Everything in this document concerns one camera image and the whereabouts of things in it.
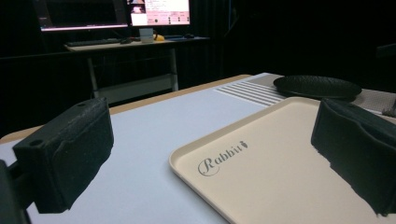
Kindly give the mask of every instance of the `beige plastic tray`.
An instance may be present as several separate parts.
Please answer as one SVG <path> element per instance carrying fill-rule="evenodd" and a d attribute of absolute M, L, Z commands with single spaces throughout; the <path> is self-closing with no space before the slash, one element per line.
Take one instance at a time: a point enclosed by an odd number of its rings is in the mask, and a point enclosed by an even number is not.
<path fill-rule="evenodd" d="M 288 98 L 175 150 L 171 167 L 232 223 L 396 223 L 310 144 L 318 105 Z"/>

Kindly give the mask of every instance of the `desk leg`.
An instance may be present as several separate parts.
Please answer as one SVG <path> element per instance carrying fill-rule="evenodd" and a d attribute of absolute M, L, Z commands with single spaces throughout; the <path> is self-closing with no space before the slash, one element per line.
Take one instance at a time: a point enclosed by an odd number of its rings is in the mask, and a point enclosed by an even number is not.
<path fill-rule="evenodd" d="M 172 82 L 172 91 L 178 91 L 178 82 L 177 82 L 177 62 L 176 62 L 176 52 L 175 49 L 170 49 L 171 54 L 171 82 Z"/>
<path fill-rule="evenodd" d="M 93 96 L 95 98 L 97 98 L 97 97 L 99 97 L 99 92 L 98 92 L 98 85 L 96 83 L 95 72 L 93 70 L 92 58 L 88 58 L 87 63 L 88 63 L 88 67 L 90 69 Z"/>

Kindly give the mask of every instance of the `monitor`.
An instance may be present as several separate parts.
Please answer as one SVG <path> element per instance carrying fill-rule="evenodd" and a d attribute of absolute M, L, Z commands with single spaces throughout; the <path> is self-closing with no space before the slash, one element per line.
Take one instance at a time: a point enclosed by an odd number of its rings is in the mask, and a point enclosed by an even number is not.
<path fill-rule="evenodd" d="M 128 27 L 125 0 L 34 0 L 40 29 L 74 31 Z"/>
<path fill-rule="evenodd" d="M 126 0 L 131 26 L 190 25 L 189 0 Z"/>

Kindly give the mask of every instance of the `white table surface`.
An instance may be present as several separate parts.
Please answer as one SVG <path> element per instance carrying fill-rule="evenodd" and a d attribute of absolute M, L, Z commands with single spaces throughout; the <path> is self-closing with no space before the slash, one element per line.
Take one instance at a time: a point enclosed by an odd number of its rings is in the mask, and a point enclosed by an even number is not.
<path fill-rule="evenodd" d="M 114 147 L 95 179 L 61 214 L 38 214 L 32 204 L 32 222 L 226 223 L 168 163 L 173 150 L 264 108 L 214 89 L 112 115 Z M 17 142 L 0 145 L 7 165 Z"/>

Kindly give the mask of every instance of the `black plate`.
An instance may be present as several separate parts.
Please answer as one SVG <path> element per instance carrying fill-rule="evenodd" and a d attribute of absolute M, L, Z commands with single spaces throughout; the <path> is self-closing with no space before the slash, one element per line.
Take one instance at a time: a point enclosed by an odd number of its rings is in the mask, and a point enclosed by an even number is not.
<path fill-rule="evenodd" d="M 274 85 L 278 91 L 316 99 L 350 99 L 361 93 L 358 85 L 333 77 L 280 77 Z"/>

